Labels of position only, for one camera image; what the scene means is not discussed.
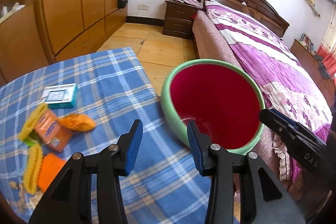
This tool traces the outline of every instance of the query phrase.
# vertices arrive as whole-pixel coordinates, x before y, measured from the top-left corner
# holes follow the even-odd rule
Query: orange package
[[[43,158],[39,178],[37,180],[37,186],[43,193],[48,189],[65,163],[65,160],[60,159],[53,153],[49,153]]]
[[[58,117],[50,109],[43,112],[34,130],[44,143],[59,153],[63,151],[73,135],[70,129],[58,123]]]

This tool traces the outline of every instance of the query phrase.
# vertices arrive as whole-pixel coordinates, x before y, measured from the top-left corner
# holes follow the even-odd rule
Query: blue gripper pad
[[[191,154],[193,155],[196,169],[200,174],[202,174],[204,171],[203,164],[202,164],[203,155],[202,155],[201,148],[198,144],[198,141],[196,139],[191,122],[188,122],[188,125],[187,125],[187,135],[188,135]]]
[[[124,171],[128,176],[134,169],[135,161],[137,159],[141,139],[142,139],[143,126],[140,120],[135,120],[129,134],[133,135],[130,141],[128,150],[126,151],[126,163]]]

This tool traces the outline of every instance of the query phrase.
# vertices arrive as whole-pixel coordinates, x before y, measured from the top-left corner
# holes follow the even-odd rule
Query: table
[[[120,178],[128,222],[204,223],[210,180],[199,175],[189,149],[167,127],[159,98],[129,47],[59,62],[0,88],[0,190],[15,213],[27,222],[33,211],[28,195],[26,211],[18,211],[18,191],[8,184],[19,181],[27,153],[17,134],[45,86],[70,83],[78,84],[76,108],[55,113],[59,117],[84,113],[97,126],[74,135],[63,152],[55,154],[67,160],[75,152],[98,153],[141,119],[143,138],[134,171]],[[47,146],[43,150],[45,155],[51,152]],[[97,223],[96,176],[91,199],[93,223]]]

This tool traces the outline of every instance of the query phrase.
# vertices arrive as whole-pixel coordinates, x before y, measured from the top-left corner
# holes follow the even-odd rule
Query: wooden dresser
[[[333,79],[324,79],[319,71],[319,62],[314,58],[314,55],[310,53],[298,40],[294,41],[291,47],[291,52],[301,63],[302,67],[308,72],[315,84],[322,92],[328,105],[331,107],[334,103],[334,94],[336,85]]]
[[[167,9],[162,34],[190,39],[193,19],[199,8],[176,1],[166,0]]]

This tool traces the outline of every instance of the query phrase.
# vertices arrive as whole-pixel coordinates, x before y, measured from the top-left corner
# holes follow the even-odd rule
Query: green bowl
[[[247,80],[247,82],[251,85],[253,90],[255,91],[255,94],[258,98],[259,105],[260,105],[260,110],[265,108],[265,103],[263,100],[263,96],[261,94],[260,89],[257,87],[256,83],[253,81],[253,79],[244,71],[241,69],[237,68],[236,66],[233,66],[229,63],[220,61],[220,60],[214,60],[214,59],[196,59],[196,60],[191,60],[188,62],[185,62],[175,69],[173,69],[170,74],[167,76],[163,87],[162,87],[162,93],[161,93],[161,107],[162,111],[165,115],[165,118],[167,120],[167,123],[171,130],[177,135],[177,137],[187,146],[189,146],[189,141],[188,141],[188,136],[187,136],[187,127],[184,124],[183,121],[181,121],[181,118],[179,117],[179,114],[175,110],[175,107],[173,105],[171,95],[170,95],[170,85],[172,83],[172,80],[174,77],[182,71],[183,69],[193,66],[193,65],[198,65],[198,64],[213,64],[213,65],[219,65],[223,66],[226,68],[229,68],[236,73],[240,74],[244,79]],[[241,155],[246,155],[249,151],[252,150],[252,148],[257,144],[257,142],[260,140],[261,133],[263,131],[264,124],[259,123],[258,129],[254,135],[254,137],[251,139],[249,143],[244,145],[243,147],[237,148],[237,149],[228,149],[229,152],[236,153],[236,154],[241,154]]]

